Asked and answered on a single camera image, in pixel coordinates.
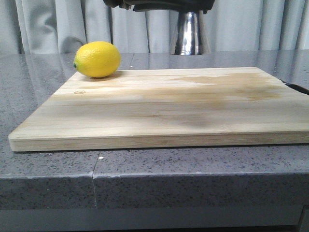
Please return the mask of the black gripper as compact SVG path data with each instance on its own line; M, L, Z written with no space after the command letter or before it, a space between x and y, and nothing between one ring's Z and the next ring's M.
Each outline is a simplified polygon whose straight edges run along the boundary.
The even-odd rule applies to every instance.
M134 6L134 11L173 10L177 12L198 12L211 10L215 0L104 0L105 5L125 10Z

